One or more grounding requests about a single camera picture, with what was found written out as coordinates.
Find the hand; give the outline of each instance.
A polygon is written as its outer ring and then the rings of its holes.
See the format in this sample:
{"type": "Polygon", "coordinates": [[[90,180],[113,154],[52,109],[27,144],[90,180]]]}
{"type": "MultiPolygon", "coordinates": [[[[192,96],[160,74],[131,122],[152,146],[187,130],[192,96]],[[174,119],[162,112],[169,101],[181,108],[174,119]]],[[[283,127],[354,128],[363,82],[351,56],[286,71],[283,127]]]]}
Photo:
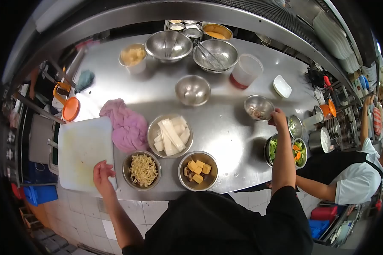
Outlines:
{"type": "Polygon", "coordinates": [[[30,90],[29,96],[30,96],[30,98],[31,98],[32,100],[36,97],[36,92],[34,91],[34,89],[31,89],[31,90],[30,90]]]}
{"type": "Polygon", "coordinates": [[[369,106],[373,103],[374,95],[369,95],[365,98],[365,102],[363,103],[364,106],[369,106]]]}
{"type": "Polygon", "coordinates": [[[112,168],[113,165],[107,164],[106,160],[99,162],[93,168],[93,182],[103,198],[116,196],[116,192],[108,180],[109,176],[115,176],[115,172],[112,171],[112,168]]]}
{"type": "Polygon", "coordinates": [[[275,111],[271,112],[271,117],[272,119],[268,121],[268,125],[276,126],[278,133],[282,132],[284,128],[288,129],[287,117],[281,109],[275,108],[275,111]]]}

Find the kitchen counter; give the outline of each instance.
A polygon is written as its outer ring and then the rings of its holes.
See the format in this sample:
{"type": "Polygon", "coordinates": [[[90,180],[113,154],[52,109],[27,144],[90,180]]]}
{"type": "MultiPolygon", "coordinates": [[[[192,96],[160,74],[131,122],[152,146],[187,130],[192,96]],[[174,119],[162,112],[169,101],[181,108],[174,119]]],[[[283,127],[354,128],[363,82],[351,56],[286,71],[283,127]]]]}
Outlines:
{"type": "MultiPolygon", "coordinates": [[[[287,116],[295,114],[301,120],[310,115],[318,105],[304,73],[308,65],[282,52],[265,46],[231,39],[239,54],[256,56],[264,66],[264,72],[248,89],[235,88],[229,76],[210,74],[194,63],[189,55],[174,64],[162,64],[147,57],[147,69],[139,75],[130,75],[118,62],[120,51],[128,44],[144,43],[149,35],[122,38],[90,48],[82,60],[74,81],[81,71],[89,69],[95,74],[91,87],[76,95],[81,102],[75,121],[99,117],[99,111],[109,99],[122,98],[127,106],[142,114],[150,123],[159,115],[178,113],[191,125],[194,141],[189,152],[203,150],[215,158],[219,178],[211,189],[227,193],[255,186],[271,180],[271,167],[267,165],[263,148],[266,140],[276,133],[267,122],[257,122],[245,113],[243,102],[252,94],[271,100],[287,116]],[[210,83],[211,97],[199,107],[181,104],[175,95],[176,82],[188,74],[204,77],[210,83]],[[272,82],[281,75],[291,86],[288,99],[282,99],[272,82]]],[[[182,157],[158,160],[162,177],[150,191],[139,192],[131,188],[122,175],[122,162],[126,154],[114,146],[114,162],[117,178],[117,197],[120,200],[162,201],[173,200],[186,189],[180,184],[177,169],[182,157]]]]}

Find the black shirt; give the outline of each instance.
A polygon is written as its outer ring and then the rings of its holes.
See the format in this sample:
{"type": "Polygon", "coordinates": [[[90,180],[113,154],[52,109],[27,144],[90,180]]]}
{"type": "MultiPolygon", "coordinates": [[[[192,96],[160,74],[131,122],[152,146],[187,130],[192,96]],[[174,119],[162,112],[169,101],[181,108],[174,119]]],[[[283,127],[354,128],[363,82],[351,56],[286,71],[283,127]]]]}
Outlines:
{"type": "Polygon", "coordinates": [[[169,203],[146,233],[144,246],[126,254],[310,254],[313,241],[294,188],[276,191],[266,215],[211,191],[189,192],[169,203]]]}

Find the noodles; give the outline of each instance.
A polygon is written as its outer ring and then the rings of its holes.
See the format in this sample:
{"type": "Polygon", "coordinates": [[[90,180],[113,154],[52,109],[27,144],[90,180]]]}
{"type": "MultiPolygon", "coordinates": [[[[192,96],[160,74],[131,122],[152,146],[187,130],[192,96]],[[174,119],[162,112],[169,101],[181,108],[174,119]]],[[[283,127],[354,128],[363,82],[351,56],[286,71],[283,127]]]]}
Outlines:
{"type": "Polygon", "coordinates": [[[131,173],[132,181],[145,188],[150,186],[156,176],[158,176],[154,160],[146,155],[132,156],[129,172],[131,173]]]}

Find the cook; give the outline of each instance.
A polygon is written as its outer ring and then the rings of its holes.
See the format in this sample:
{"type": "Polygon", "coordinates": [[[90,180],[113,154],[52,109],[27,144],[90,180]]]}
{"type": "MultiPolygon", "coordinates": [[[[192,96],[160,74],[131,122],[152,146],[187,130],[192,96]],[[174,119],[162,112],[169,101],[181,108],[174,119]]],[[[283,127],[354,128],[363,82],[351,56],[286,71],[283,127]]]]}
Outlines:
{"type": "MultiPolygon", "coordinates": [[[[368,107],[374,96],[363,104],[360,152],[336,151],[312,156],[296,171],[298,190],[337,204],[360,204],[371,200],[383,181],[383,152],[380,156],[368,137],[368,107]]],[[[261,184],[242,191],[269,188],[261,184]]]]}
{"type": "Polygon", "coordinates": [[[143,240],[120,206],[108,176],[112,165],[99,162],[93,181],[104,199],[123,254],[310,254],[313,241],[295,193],[295,166],[286,117],[280,109],[272,124],[279,132],[272,170],[271,201],[261,216],[228,195],[186,192],[170,201],[167,211],[143,240]]]}

